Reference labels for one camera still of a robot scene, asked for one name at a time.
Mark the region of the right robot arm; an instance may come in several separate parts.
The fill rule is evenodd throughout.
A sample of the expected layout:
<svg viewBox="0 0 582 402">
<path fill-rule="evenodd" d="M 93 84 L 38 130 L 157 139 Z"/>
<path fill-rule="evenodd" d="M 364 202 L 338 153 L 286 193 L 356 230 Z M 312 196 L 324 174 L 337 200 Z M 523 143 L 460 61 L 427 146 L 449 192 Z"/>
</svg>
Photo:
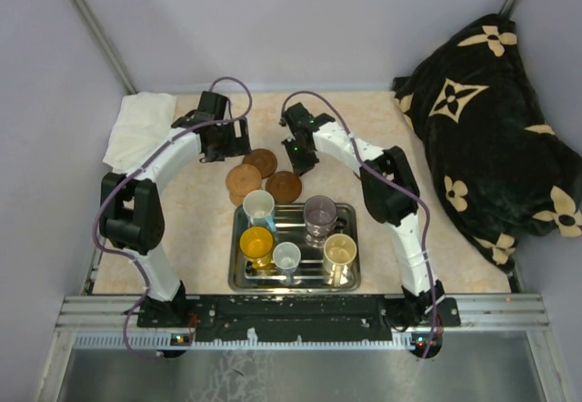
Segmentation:
<svg viewBox="0 0 582 402">
<path fill-rule="evenodd" d="M 369 215 L 389 230 L 405 296 L 405 327 L 438 328 L 438 304 L 445 298 L 441 281 L 427 254 L 427 231 L 419 229 L 418 209 L 427 209 L 406 154 L 399 147 L 374 146 L 354 136 L 340 116 L 313 116 L 300 103 L 281 112 L 280 125 L 290 135 L 283 141 L 293 171 L 303 175 L 333 157 L 359 176 Z"/>
</svg>

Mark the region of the wooden coaster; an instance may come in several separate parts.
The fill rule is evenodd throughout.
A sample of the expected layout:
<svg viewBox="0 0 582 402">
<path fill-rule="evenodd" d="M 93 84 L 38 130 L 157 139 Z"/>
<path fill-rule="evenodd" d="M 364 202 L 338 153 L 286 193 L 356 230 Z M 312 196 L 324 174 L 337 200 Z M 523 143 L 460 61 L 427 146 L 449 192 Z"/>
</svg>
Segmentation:
<svg viewBox="0 0 582 402">
<path fill-rule="evenodd" d="M 275 172 L 266 181 L 266 191 L 278 204 L 295 202 L 300 197 L 302 189 L 300 178 L 289 171 Z"/>
<path fill-rule="evenodd" d="M 255 167 L 263 179 L 273 175 L 278 165 L 276 155 L 272 151 L 264 148 L 252 150 L 244 156 L 242 163 Z"/>
</svg>

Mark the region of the woven coaster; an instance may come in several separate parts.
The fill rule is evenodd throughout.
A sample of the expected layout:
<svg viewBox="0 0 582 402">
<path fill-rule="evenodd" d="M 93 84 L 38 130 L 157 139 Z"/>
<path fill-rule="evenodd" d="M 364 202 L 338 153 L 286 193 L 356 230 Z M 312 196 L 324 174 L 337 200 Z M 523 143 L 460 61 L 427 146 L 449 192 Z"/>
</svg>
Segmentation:
<svg viewBox="0 0 582 402">
<path fill-rule="evenodd" d="M 260 171 L 249 164 L 235 166 L 226 175 L 226 188 L 235 196 L 246 196 L 251 191 L 260 189 L 261 186 Z"/>
<path fill-rule="evenodd" d="M 246 197 L 246 193 L 240 192 L 230 192 L 229 193 L 229 200 L 234 206 L 241 206 L 244 202 Z"/>
</svg>

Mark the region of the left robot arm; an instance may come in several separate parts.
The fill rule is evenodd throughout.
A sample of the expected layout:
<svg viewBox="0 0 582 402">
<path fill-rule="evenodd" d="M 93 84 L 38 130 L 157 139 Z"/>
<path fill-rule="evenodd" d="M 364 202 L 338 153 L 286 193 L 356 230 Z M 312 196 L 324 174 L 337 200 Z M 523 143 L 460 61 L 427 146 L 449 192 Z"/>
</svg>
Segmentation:
<svg viewBox="0 0 582 402">
<path fill-rule="evenodd" d="M 95 235 L 109 241 L 107 252 L 127 257 L 145 280 L 140 327 L 184 327 L 193 314 L 184 283 L 162 246 L 166 222 L 160 196 L 195 158 L 212 163 L 249 153 L 247 120 L 230 118 L 229 107 L 226 96 L 203 92 L 197 107 L 170 126 L 166 139 L 142 165 L 102 179 Z"/>
</svg>

